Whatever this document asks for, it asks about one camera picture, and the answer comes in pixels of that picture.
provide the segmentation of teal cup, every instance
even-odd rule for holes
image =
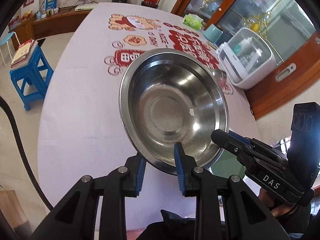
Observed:
[[[222,35],[222,30],[220,30],[218,27],[211,24],[203,33],[204,37],[211,41],[212,43],[216,43],[218,39]]]

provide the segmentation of human hand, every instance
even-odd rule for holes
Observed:
[[[274,199],[272,199],[268,192],[261,188],[260,189],[260,192],[259,192],[259,197],[258,197],[261,202],[268,208],[270,207],[273,207],[273,205],[275,204],[275,201]],[[274,216],[274,217],[279,217],[279,216],[282,216],[284,214],[286,214],[287,212],[289,212],[290,210],[292,209],[292,207],[288,207],[286,205],[280,205],[278,207],[276,207],[275,209],[271,210],[271,214]]]

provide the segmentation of green tissue package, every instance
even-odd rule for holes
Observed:
[[[190,26],[191,28],[194,28],[196,30],[200,30],[202,27],[203,19],[201,19],[198,15],[189,13],[189,14],[185,15],[182,22],[185,25]]]

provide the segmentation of stack of books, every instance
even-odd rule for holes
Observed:
[[[33,52],[38,47],[38,42],[31,39],[18,47],[16,54],[11,62],[11,69],[15,70],[29,64]]]

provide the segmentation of white tablecloth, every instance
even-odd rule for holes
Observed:
[[[221,67],[200,32],[167,12],[120,3],[99,3],[67,45],[51,79],[40,120],[38,170],[52,205],[85,174],[107,175],[136,154],[118,109],[126,67],[152,48],[188,51],[208,67]],[[230,128],[243,136],[259,133],[242,90],[224,88]],[[147,164],[138,198],[126,199],[127,229],[162,221],[160,210],[181,216],[195,212],[177,177]]]

